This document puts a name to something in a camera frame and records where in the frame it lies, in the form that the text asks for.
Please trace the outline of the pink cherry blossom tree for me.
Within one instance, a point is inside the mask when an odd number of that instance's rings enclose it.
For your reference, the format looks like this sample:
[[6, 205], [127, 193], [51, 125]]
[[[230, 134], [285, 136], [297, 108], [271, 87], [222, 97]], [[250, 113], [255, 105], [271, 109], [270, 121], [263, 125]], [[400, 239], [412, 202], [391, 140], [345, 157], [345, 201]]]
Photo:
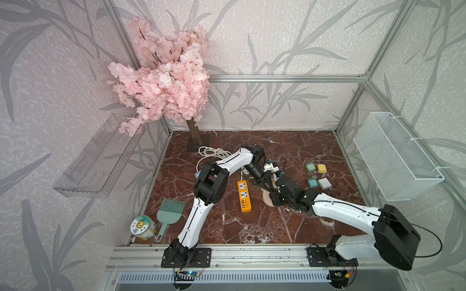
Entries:
[[187, 124], [194, 144], [201, 146], [197, 122], [208, 102], [210, 87], [203, 61], [207, 31], [198, 24], [174, 36], [157, 36], [143, 16], [131, 19], [129, 31], [140, 68], [108, 65], [120, 103], [136, 109], [134, 117], [121, 123], [120, 133], [132, 137], [143, 124], [167, 117], [178, 125]]

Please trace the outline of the round tape tin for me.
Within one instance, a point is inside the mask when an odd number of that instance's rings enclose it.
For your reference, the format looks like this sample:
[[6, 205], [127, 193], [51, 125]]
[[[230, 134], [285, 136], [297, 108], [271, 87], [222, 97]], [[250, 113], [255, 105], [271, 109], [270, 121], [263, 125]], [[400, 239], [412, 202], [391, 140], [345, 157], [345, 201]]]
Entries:
[[131, 223], [130, 232], [136, 238], [151, 240], [157, 234], [157, 225], [147, 215], [141, 215]]

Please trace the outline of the green plug adapter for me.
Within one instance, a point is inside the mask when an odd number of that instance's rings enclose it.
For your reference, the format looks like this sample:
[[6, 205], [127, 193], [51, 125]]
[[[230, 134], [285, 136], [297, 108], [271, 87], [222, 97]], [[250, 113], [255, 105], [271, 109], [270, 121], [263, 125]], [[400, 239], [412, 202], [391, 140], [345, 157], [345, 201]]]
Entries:
[[306, 163], [305, 167], [306, 167], [308, 172], [315, 172], [316, 171], [315, 165], [313, 163], [311, 163], [311, 162]]

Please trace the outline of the white charger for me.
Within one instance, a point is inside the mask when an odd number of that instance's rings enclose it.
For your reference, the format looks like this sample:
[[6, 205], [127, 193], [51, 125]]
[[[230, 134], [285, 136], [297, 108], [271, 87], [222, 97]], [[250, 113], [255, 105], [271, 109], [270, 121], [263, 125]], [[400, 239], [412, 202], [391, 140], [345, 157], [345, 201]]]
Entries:
[[330, 183], [330, 181], [327, 179], [327, 178], [322, 178], [322, 179], [319, 179], [317, 181], [319, 187], [322, 189], [322, 190], [326, 190], [326, 189], [330, 189], [332, 188], [332, 184]]

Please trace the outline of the clear acrylic wall shelf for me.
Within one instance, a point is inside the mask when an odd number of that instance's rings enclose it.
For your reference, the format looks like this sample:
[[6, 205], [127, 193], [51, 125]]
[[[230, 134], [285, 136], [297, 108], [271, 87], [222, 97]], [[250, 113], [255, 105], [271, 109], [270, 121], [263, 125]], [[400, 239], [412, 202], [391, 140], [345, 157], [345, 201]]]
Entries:
[[140, 126], [132, 137], [120, 133], [124, 121], [112, 114], [52, 189], [67, 198], [107, 198], [146, 131]]

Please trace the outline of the orange power strip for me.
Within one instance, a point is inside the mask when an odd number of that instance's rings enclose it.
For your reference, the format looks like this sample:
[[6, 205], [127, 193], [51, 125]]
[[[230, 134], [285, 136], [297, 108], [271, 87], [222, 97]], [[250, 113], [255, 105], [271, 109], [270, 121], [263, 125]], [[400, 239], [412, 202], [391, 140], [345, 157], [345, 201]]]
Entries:
[[237, 183], [238, 191], [239, 191], [239, 200], [240, 200], [240, 208], [243, 213], [251, 212], [251, 200], [250, 200], [250, 193], [248, 190], [248, 185], [245, 180], [241, 180]]

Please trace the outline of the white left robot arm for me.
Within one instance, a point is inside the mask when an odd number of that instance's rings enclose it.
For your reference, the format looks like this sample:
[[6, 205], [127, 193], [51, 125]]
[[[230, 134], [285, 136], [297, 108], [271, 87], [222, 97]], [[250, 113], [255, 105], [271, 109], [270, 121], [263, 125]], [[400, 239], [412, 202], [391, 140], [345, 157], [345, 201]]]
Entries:
[[211, 209], [225, 193], [229, 177], [246, 169], [261, 189], [273, 193], [271, 173], [263, 169], [264, 149], [243, 145], [238, 151], [219, 161], [206, 161], [194, 184], [194, 203], [183, 230], [171, 242], [169, 250], [179, 260], [189, 263], [194, 258], [201, 229]]

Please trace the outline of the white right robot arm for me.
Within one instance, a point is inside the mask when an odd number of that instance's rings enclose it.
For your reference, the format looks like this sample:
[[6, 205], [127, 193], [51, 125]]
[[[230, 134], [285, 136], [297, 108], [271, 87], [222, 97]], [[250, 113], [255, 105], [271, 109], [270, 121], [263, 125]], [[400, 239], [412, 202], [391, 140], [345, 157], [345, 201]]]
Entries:
[[345, 260], [383, 259], [400, 270], [411, 270], [421, 241], [419, 232], [394, 206], [368, 207], [346, 202], [313, 189], [302, 190], [291, 178], [280, 177], [269, 194], [272, 204], [339, 221], [363, 232], [340, 236], [330, 247]]

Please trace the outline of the round pink socket base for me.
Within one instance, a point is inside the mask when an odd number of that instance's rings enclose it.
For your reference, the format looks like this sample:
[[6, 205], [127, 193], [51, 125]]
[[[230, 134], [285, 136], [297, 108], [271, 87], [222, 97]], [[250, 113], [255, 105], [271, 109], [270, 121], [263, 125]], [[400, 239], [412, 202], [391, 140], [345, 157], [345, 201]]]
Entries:
[[270, 192], [265, 189], [262, 190], [262, 200], [267, 206], [274, 207], [273, 201], [270, 197]]

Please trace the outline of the teal plug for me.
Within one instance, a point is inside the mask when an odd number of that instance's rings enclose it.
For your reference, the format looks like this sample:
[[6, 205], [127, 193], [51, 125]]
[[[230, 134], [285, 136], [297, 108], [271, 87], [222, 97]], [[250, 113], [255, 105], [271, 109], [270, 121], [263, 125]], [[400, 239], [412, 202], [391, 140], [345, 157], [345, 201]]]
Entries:
[[308, 183], [309, 188], [316, 188], [319, 186], [315, 178], [308, 179], [307, 183]]

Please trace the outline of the yellow plug adapter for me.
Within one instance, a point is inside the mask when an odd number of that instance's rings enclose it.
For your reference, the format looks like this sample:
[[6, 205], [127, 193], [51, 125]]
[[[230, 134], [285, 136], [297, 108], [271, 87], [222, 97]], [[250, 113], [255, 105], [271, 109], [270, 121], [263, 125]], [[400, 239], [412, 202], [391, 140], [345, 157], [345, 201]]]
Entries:
[[319, 173], [326, 173], [326, 172], [327, 172], [326, 165], [324, 165], [324, 164], [318, 164], [318, 165], [317, 165], [317, 171], [318, 171]]

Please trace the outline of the green dustpan brush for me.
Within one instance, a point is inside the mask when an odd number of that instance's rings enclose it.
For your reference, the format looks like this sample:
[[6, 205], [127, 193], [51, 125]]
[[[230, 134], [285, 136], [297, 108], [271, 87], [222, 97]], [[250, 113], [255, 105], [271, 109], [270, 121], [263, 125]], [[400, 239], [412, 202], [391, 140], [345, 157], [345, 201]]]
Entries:
[[160, 242], [165, 235], [167, 228], [177, 223], [186, 208], [187, 202], [179, 200], [171, 200], [165, 198], [162, 201], [160, 209], [157, 212], [157, 220], [161, 223], [161, 228], [156, 237], [156, 242]]

